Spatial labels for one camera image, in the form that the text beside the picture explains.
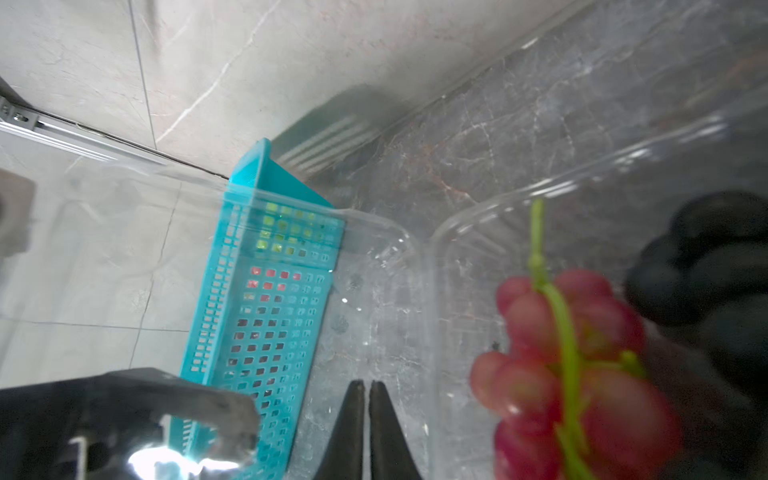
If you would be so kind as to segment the clear plastic clamshell container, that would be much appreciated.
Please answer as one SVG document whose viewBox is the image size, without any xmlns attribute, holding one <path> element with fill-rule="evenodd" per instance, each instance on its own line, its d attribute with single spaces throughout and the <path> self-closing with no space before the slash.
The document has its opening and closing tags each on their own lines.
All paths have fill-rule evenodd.
<svg viewBox="0 0 768 480">
<path fill-rule="evenodd" d="M 1 384 L 180 368 L 229 180 L 117 159 L 1 126 Z M 619 284 L 686 201 L 767 191 L 767 105 L 746 98 L 651 141 L 451 217 L 428 244 L 396 223 L 345 223 L 289 463 L 308 479 L 348 384 L 389 390 L 426 478 L 491 477 L 490 414 L 471 359 L 506 347 L 494 291 L 526 266 L 529 204 L 547 200 L 555 270 Z M 166 443 L 198 455 L 214 432 L 171 417 Z"/>
</svg>

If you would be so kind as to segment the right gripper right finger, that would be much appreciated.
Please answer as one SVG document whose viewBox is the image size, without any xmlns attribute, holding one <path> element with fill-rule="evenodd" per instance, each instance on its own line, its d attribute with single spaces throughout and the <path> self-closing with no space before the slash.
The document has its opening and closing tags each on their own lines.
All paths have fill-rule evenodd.
<svg viewBox="0 0 768 480">
<path fill-rule="evenodd" d="M 372 382 L 369 418 L 371 479 L 421 480 L 384 382 Z"/>
</svg>

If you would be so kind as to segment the teal plastic basket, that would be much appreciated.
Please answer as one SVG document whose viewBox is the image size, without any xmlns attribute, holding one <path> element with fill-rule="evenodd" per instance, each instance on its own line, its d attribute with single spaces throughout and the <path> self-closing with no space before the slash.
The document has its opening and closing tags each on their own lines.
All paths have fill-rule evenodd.
<svg viewBox="0 0 768 480">
<path fill-rule="evenodd" d="M 270 150 L 257 142 L 229 179 L 180 368 L 254 402 L 259 443 L 245 479 L 287 470 L 345 230 Z"/>
</svg>

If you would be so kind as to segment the dark purple grape bunch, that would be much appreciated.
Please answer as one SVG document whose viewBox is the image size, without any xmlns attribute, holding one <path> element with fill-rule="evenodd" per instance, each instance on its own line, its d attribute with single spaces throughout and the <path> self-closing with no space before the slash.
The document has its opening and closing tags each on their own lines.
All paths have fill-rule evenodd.
<svg viewBox="0 0 768 480">
<path fill-rule="evenodd" d="M 714 368 L 767 398 L 767 200 L 744 191 L 695 198 L 628 271 L 624 291 L 644 318 L 693 325 Z"/>
</svg>

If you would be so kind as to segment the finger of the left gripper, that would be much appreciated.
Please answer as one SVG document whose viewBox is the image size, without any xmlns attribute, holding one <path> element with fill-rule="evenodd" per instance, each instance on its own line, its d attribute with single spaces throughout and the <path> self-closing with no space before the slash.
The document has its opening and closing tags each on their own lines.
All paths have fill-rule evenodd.
<svg viewBox="0 0 768 480">
<path fill-rule="evenodd" d="M 166 417 L 214 432 L 195 455 Z M 252 462 L 261 417 L 246 395 L 140 368 L 1 392 L 4 479 L 230 479 Z"/>
</svg>

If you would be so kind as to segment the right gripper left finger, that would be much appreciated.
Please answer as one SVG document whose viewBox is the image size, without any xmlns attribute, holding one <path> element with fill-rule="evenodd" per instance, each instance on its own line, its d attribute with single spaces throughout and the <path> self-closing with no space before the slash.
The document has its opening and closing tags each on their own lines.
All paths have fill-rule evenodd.
<svg viewBox="0 0 768 480">
<path fill-rule="evenodd" d="M 365 385 L 349 383 L 314 480 L 361 480 L 365 424 Z"/>
</svg>

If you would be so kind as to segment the red grape bunch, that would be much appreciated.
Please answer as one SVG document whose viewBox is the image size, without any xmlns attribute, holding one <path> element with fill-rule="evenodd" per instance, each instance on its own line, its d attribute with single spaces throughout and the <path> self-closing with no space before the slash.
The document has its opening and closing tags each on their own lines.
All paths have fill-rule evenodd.
<svg viewBox="0 0 768 480">
<path fill-rule="evenodd" d="M 498 417 L 498 479 L 656 479 L 683 449 L 681 422 L 648 379 L 640 316 L 601 274 L 551 276 L 544 203 L 530 210 L 528 272 L 496 306 L 510 347 L 473 362 L 475 399 Z"/>
</svg>

